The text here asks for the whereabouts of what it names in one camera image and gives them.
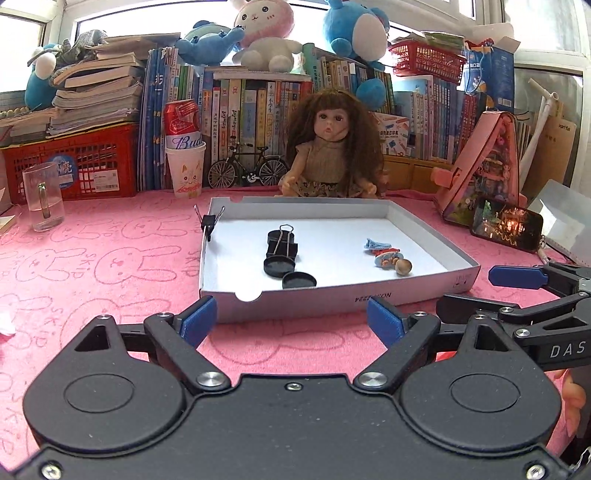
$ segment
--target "pink blanket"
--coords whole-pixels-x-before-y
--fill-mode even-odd
[[[217,195],[239,199],[243,193]],[[204,192],[198,198],[202,212],[207,212],[211,196]],[[536,265],[540,261],[535,255],[471,237],[467,230],[443,223],[428,196],[414,194],[409,199],[397,194],[392,199],[482,264],[474,296],[522,307],[553,298],[545,291],[493,287],[487,280],[491,266]],[[118,323],[141,322],[155,312],[180,312],[197,300],[202,233],[193,203],[167,192],[67,202],[66,220],[56,229],[34,233],[23,213],[18,226],[0,237],[0,314],[17,328],[14,337],[0,336],[0,463],[14,468],[35,452],[22,415],[22,396],[92,317],[109,313]],[[18,208],[14,210],[11,213],[18,213]],[[428,301],[402,309],[433,312],[434,305]],[[286,321],[277,312],[270,322],[218,326],[199,351],[235,382],[243,372],[345,372],[353,377],[383,353],[384,346],[362,313]],[[561,418],[550,449],[560,453],[568,441]]]

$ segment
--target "glass mug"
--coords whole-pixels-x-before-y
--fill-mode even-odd
[[[64,201],[61,199],[57,165],[43,162],[22,172],[29,218],[33,230],[44,232],[64,221]]]

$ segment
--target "red plastic basket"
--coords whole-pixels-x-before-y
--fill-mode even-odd
[[[390,47],[394,60],[394,73],[406,75],[433,75],[460,85],[466,57],[454,55],[416,40],[405,40]]]
[[[64,200],[132,197],[136,194],[137,139],[138,126],[126,124],[4,148],[2,152],[11,200],[26,203],[22,171],[56,155],[73,159],[77,167],[74,182],[61,191]],[[98,175],[102,178],[100,185],[98,180],[95,184]]]

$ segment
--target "beer can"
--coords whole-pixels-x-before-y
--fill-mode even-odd
[[[199,107],[195,100],[167,103],[164,105],[162,118],[167,148],[183,150],[201,144]]]

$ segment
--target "blue gripper pad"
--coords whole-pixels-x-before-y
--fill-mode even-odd
[[[495,287],[538,290],[548,284],[548,276],[538,267],[492,267],[488,280]]]
[[[404,336],[401,316],[397,316],[374,299],[368,301],[367,317],[369,328],[386,348],[390,348]]]
[[[197,348],[205,340],[217,319],[217,303],[210,297],[181,324],[179,334],[189,345]]]

